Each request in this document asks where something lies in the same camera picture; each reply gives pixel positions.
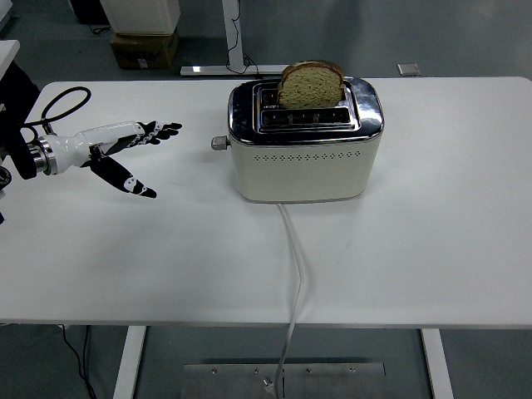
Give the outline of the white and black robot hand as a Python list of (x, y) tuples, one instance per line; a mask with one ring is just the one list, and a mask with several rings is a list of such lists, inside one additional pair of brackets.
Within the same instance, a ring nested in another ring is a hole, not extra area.
[(152, 121), (146, 124), (127, 121), (82, 131), (72, 137), (47, 135), (45, 140), (54, 156), (52, 172), (60, 174), (71, 166), (87, 167), (122, 192), (154, 199), (157, 193), (112, 156), (138, 145), (158, 145), (177, 135), (181, 127), (176, 122)]

